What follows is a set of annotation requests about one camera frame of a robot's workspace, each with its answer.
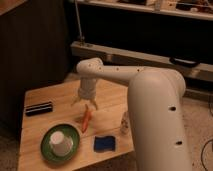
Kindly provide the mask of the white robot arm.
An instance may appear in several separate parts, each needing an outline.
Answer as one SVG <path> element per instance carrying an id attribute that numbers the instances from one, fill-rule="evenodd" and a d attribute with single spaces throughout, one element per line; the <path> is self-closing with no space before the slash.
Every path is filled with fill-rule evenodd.
<path id="1" fill-rule="evenodd" d="M 182 119 L 186 84 L 174 69 L 106 66 L 99 58 L 80 61 L 78 99 L 94 100 L 99 78 L 124 85 L 138 171 L 192 171 Z"/>

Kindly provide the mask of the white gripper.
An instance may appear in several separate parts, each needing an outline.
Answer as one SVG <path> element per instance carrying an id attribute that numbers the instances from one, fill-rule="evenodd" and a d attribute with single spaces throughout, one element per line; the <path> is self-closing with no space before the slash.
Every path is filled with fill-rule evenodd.
<path id="1" fill-rule="evenodd" d="M 75 97 L 72 100 L 71 106 L 80 102 L 82 99 L 89 100 L 90 103 L 98 110 L 98 104 L 96 103 L 95 95 L 96 95 L 96 79 L 90 78 L 82 78 L 80 80 L 80 87 L 78 89 L 79 97 Z"/>

